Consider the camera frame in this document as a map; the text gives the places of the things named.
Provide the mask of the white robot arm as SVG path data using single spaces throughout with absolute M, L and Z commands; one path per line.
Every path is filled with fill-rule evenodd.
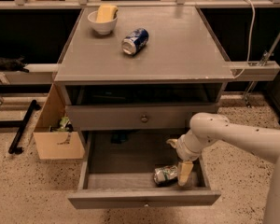
M 280 130 L 237 125 L 223 115 L 210 113 L 195 114 L 189 126 L 187 133 L 167 141 L 179 157 L 178 184 L 186 184 L 190 166 L 203 149 L 222 140 L 274 164 L 263 224 L 280 224 Z

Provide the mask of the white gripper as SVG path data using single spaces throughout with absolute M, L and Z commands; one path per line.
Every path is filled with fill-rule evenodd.
M 197 137 L 192 131 L 188 131 L 177 140 L 168 139 L 166 143 L 172 148 L 176 148 L 176 153 L 182 160 L 177 165 L 177 179 L 179 186 L 185 186 L 193 169 L 193 161 L 202 154 L 204 140 Z

